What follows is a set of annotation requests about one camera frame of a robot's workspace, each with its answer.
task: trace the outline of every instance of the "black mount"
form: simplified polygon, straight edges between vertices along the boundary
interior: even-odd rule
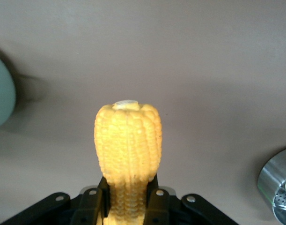
[[[110,188],[104,177],[98,187],[74,199],[58,192],[35,203],[0,225],[102,225],[110,210]],[[196,194],[179,200],[159,188],[157,176],[147,186],[144,225],[238,225]]]

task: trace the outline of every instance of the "corn cob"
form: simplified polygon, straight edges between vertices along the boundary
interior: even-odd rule
[[[125,100],[103,106],[95,119],[95,146],[110,186],[105,225],[142,225],[148,182],[161,159],[161,119],[148,104]]]

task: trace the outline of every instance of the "gray wall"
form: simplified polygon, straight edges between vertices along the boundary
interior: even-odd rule
[[[160,185],[277,224],[256,181],[286,147],[286,0],[0,0],[0,57],[0,222],[98,184],[95,115],[135,99],[161,114]]]

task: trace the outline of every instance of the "metal screw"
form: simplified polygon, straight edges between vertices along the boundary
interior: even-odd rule
[[[158,196],[163,196],[163,190],[157,190],[156,191],[156,194],[158,195]]]
[[[64,197],[61,195],[61,196],[56,197],[55,200],[56,200],[57,202],[59,202],[59,201],[64,200]]]
[[[88,194],[89,194],[89,195],[95,195],[96,193],[97,193],[97,191],[91,190]]]
[[[195,197],[193,197],[193,196],[191,196],[191,195],[187,196],[187,197],[186,197],[186,200],[187,200],[188,202],[190,202],[190,203],[194,203],[194,202],[196,201]]]

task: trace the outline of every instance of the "teal bowl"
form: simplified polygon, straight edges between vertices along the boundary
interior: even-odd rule
[[[12,76],[0,60],[0,125],[12,114],[15,102],[16,91]]]

